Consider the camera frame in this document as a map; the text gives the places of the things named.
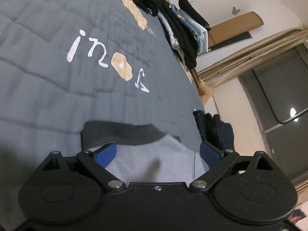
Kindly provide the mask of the dark dotted folded garment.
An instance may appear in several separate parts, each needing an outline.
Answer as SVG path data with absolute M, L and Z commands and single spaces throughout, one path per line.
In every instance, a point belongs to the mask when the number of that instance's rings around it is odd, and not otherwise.
M 230 123 L 225 123 L 218 114 L 211 115 L 202 110 L 193 111 L 202 141 L 224 150 L 235 150 L 234 132 Z

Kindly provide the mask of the stack of folded clothes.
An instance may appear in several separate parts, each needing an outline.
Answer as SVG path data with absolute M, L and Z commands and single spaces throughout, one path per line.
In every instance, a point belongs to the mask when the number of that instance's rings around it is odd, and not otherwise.
M 198 43 L 192 32 L 187 26 L 184 25 L 184 23 L 180 21 L 180 19 L 172 11 L 171 4 L 169 4 L 166 0 L 154 0 L 154 2 L 158 6 L 158 11 L 167 20 L 168 25 L 180 45 L 180 48 L 184 54 L 184 62 L 187 68 L 196 68 Z M 178 0 L 178 5 L 181 10 L 185 10 L 186 8 L 189 9 L 186 13 L 188 14 L 189 12 L 192 12 L 193 14 L 191 17 L 195 17 L 201 26 L 209 29 L 209 23 L 190 5 L 188 0 Z

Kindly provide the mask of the grey sweatshirt with dark collar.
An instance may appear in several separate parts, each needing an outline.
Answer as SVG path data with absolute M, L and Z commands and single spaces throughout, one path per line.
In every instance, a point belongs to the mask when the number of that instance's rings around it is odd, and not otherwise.
M 83 150 L 95 151 L 115 143 L 117 154 L 106 168 L 126 184 L 131 182 L 185 182 L 209 170 L 199 152 L 154 125 L 89 121 L 81 131 Z

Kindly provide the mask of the grey quilted bedspread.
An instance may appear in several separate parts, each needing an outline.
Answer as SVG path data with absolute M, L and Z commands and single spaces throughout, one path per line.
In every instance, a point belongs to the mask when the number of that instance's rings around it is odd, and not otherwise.
M 24 222 L 22 185 L 53 151 L 82 150 L 89 121 L 154 125 L 199 152 L 197 89 L 158 18 L 122 0 L 1 0 L 1 225 Z

